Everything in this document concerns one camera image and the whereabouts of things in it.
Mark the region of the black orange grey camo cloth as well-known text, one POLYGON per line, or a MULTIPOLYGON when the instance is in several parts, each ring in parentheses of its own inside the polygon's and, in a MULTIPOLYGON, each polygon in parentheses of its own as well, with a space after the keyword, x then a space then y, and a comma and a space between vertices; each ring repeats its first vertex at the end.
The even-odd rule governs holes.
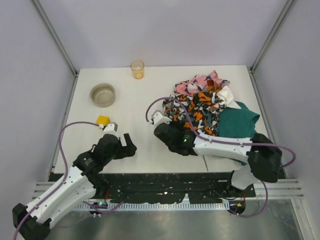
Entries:
POLYGON ((162 102, 164 114, 187 130, 217 136, 219 114, 226 108, 215 92, 172 94, 162 102))

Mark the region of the white printed cloth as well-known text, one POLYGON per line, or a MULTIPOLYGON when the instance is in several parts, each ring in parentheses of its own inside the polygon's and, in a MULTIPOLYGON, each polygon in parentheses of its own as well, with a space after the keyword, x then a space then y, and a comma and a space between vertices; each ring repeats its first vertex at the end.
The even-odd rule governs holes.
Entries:
POLYGON ((228 86, 224 86, 217 94, 222 103, 230 109, 241 109, 241 107, 234 100, 234 95, 228 86))

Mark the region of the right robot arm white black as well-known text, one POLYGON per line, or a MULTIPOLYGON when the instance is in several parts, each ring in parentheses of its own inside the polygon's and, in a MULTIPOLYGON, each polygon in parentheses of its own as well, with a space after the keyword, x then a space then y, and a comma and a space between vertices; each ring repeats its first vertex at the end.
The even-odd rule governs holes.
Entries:
POLYGON ((230 186, 234 189, 245 190, 257 181, 278 181, 282 151, 261 133, 254 134, 252 138, 197 135, 171 122, 158 124, 153 134, 171 152, 182 156, 217 156, 245 163, 245 166, 231 172, 230 186))

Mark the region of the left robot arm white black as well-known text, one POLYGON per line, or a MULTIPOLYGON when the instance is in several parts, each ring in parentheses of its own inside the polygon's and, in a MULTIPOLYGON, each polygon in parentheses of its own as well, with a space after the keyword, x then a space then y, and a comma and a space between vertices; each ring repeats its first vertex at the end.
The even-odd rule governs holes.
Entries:
POLYGON ((137 147, 125 133, 126 145, 119 137, 105 134, 88 151, 81 153, 67 172, 42 195, 12 209, 16 234, 25 240, 44 240, 55 224, 74 207, 94 196, 104 196, 108 184, 100 174, 112 160, 133 157, 137 147))

